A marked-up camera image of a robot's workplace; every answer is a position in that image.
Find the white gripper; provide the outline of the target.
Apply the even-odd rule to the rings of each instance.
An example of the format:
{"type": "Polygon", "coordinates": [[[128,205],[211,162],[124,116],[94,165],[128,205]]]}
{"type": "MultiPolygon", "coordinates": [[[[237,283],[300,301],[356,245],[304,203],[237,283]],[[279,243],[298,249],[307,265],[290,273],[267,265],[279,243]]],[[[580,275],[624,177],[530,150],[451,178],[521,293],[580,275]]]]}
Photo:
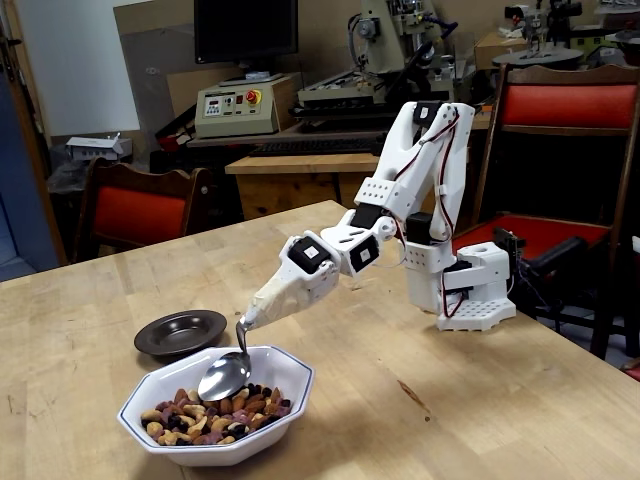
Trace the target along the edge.
{"type": "Polygon", "coordinates": [[[246,331],[305,310],[338,283],[340,256],[314,232],[290,237],[279,258],[279,273],[254,294],[240,320],[246,331]]]}

